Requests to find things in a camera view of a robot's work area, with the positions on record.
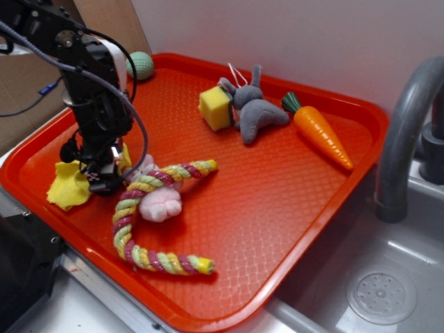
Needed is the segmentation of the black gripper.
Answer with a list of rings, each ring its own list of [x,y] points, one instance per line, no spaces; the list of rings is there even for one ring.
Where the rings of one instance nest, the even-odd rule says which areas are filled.
[[[89,191],[109,196],[123,182],[111,146],[129,132],[133,117],[121,100],[100,83],[67,81],[65,85],[62,101],[74,113],[82,144],[77,145],[73,135],[61,148],[60,158],[66,163],[84,163],[81,173],[89,182]]]

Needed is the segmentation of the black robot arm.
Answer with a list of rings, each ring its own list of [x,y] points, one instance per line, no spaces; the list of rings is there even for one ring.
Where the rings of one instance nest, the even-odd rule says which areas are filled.
[[[79,162],[92,193],[112,194],[124,180],[117,156],[133,115],[109,48],[51,1],[2,1],[1,36],[6,53],[24,46],[59,70],[62,100],[78,124],[60,159]]]

